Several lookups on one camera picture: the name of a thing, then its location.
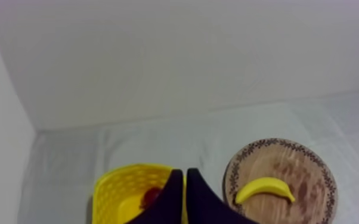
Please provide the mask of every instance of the table surface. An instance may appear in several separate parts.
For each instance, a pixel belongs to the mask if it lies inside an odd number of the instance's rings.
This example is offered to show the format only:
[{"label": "table surface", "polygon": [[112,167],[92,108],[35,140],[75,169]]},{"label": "table surface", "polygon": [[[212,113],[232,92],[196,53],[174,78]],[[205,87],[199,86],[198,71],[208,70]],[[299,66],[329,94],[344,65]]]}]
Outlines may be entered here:
[{"label": "table surface", "polygon": [[270,137],[296,141],[317,153],[338,186],[333,223],[359,223],[359,93],[42,132],[25,174],[18,222],[90,224],[95,181],[130,163],[197,167],[222,197],[230,158],[248,143]]}]

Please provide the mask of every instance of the wooden cutting board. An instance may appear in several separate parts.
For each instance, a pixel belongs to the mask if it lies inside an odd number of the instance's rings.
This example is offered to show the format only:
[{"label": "wooden cutting board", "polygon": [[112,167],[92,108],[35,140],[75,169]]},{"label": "wooden cutting board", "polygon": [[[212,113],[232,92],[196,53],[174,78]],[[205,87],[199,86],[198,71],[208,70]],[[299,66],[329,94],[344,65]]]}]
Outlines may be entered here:
[{"label": "wooden cutting board", "polygon": [[[271,194],[258,194],[241,205],[237,191],[265,176],[288,183],[294,203]],[[332,223],[337,187],[318,155],[290,140],[270,138],[253,142],[230,161],[223,179],[224,201],[231,209],[261,224]]]}]

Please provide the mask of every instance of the yellow basket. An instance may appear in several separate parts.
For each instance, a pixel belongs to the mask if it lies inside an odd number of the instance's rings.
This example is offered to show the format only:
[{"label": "yellow basket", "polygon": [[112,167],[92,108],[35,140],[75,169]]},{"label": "yellow basket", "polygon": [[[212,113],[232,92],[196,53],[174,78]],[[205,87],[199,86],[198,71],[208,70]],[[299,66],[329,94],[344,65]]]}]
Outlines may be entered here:
[{"label": "yellow basket", "polygon": [[[154,186],[163,188],[172,169],[161,164],[133,164],[104,174],[93,194],[92,224],[124,224],[138,216],[145,192]],[[185,181],[183,196],[182,223],[188,223]]]}]

